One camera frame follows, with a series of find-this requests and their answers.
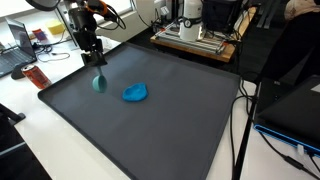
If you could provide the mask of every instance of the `blue clay blob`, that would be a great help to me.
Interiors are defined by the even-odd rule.
[[[145,83],[137,83],[132,86],[129,86],[122,93],[123,100],[129,102],[142,101],[147,96],[148,91]]]

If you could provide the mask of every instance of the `gray tray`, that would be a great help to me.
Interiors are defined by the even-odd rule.
[[[128,43],[106,60],[105,93],[92,89],[96,69],[83,67],[39,92],[39,99],[132,179],[205,179],[239,77]],[[123,101],[123,90],[138,82],[146,83],[148,97]]]

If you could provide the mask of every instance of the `white table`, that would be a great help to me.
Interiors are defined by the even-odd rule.
[[[54,47],[54,52],[66,49]],[[35,63],[54,83],[83,66],[80,50],[69,52],[71,57],[63,61]],[[67,121],[41,102],[39,89],[28,79],[0,79],[0,102],[16,113],[24,113],[26,119],[15,125],[27,145],[33,151],[52,179],[129,179],[106,156],[95,148]],[[249,94],[256,86],[245,82]],[[236,157],[247,122],[245,100],[235,103],[233,123]],[[229,180],[232,167],[229,122],[223,133],[207,179]]]
[[[299,156],[297,149],[278,141],[274,138],[265,136],[269,142],[281,153],[289,155],[300,163],[307,165],[314,172],[317,172],[315,166],[307,155],[303,158]],[[314,157],[315,162],[320,165],[320,158]],[[260,134],[251,128],[247,151],[243,162],[241,180],[313,180],[314,178],[307,173],[300,171],[287,162],[285,162],[277,153],[275,153],[263,140]]]

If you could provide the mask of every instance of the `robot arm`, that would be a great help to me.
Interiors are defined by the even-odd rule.
[[[60,0],[26,0],[30,5],[41,11],[54,10]],[[116,22],[119,26],[123,21],[117,12],[109,5],[100,0],[64,0],[70,22],[73,24],[73,33],[80,49],[85,51],[81,54],[86,66],[101,66],[107,64],[103,57],[103,47],[100,39],[97,39],[95,30],[97,22],[93,15],[98,14],[106,21]],[[72,3],[78,7],[71,8]]]

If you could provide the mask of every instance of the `laptop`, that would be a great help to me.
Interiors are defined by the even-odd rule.
[[[16,48],[0,55],[0,78],[10,74],[17,64],[37,60],[24,24],[8,17],[5,19],[15,39]]]
[[[263,86],[263,82],[258,90],[257,107],[263,104],[259,102],[264,96],[261,92],[273,92],[263,90],[270,87]],[[308,153],[320,156],[320,76],[308,78],[256,112],[254,129],[294,147],[300,144]]]

